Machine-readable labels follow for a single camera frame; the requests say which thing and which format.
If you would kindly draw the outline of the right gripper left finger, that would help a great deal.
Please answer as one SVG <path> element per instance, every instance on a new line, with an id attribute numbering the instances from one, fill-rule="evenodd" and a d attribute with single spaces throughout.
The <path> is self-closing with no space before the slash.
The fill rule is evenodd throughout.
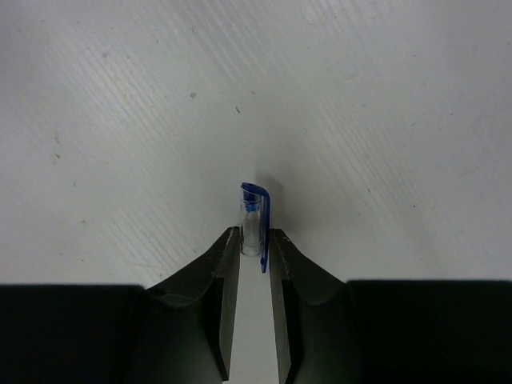
<path id="1" fill-rule="evenodd" d="M 156 285 L 4 284 L 4 383 L 221 383 L 229 377 L 240 230 Z"/>

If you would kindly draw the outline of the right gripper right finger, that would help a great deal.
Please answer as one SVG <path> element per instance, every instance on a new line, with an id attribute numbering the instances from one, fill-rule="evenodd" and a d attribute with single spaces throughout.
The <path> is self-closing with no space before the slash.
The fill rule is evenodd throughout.
<path id="1" fill-rule="evenodd" d="M 282 383 L 508 383 L 511 284 L 341 281 L 270 233 Z"/>

